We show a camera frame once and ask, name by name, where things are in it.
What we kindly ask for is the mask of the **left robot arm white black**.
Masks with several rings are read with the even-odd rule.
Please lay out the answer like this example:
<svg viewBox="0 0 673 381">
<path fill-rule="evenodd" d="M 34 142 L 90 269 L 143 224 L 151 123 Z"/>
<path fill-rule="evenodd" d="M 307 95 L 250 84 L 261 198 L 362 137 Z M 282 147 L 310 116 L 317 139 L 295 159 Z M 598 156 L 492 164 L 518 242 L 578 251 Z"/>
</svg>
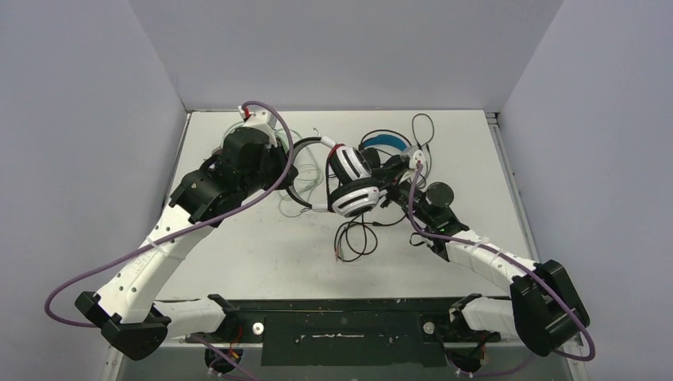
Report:
<svg viewBox="0 0 673 381">
<path fill-rule="evenodd" d="M 279 139 L 252 127 L 228 134 L 222 146 L 174 189 L 152 232 L 130 260 L 75 307 L 116 350 L 131 360 L 150 356 L 166 340 L 209 333 L 227 341 L 237 332 L 233 308 L 211 294 L 177 302 L 157 300 L 187 255 L 221 224 L 239 213 L 257 191 L 269 194 L 291 165 Z"/>
</svg>

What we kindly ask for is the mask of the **white black headphones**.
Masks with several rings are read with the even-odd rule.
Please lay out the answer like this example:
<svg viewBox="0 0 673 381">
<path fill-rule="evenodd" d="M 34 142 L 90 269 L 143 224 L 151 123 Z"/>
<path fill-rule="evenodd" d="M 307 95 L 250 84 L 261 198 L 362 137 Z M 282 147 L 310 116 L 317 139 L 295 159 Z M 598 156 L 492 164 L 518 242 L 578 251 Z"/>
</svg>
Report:
<svg viewBox="0 0 673 381">
<path fill-rule="evenodd" d="M 301 150 L 312 144 L 329 148 L 326 168 L 333 172 L 340 185 L 335 190 L 327 190 L 325 204 L 310 204 L 299 196 L 294 186 L 287 188 L 290 198 L 297 204 L 318 213 L 333 213 L 342 217 L 358 217 L 372 211 L 379 203 L 379 181 L 373 177 L 369 164 L 356 148 L 347 146 L 328 137 L 307 137 L 293 144 L 294 160 Z"/>
</svg>

